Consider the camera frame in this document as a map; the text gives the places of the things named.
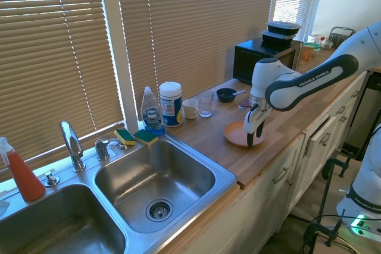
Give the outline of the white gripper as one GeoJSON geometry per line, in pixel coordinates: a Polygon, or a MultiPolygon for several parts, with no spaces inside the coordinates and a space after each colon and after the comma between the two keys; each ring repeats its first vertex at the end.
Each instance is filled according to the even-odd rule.
{"type": "Polygon", "coordinates": [[[254,135],[260,138],[263,132],[264,121],[269,116],[271,108],[262,111],[259,107],[251,108],[243,121],[243,131],[247,133],[247,146],[251,148],[254,144],[254,135]]]}

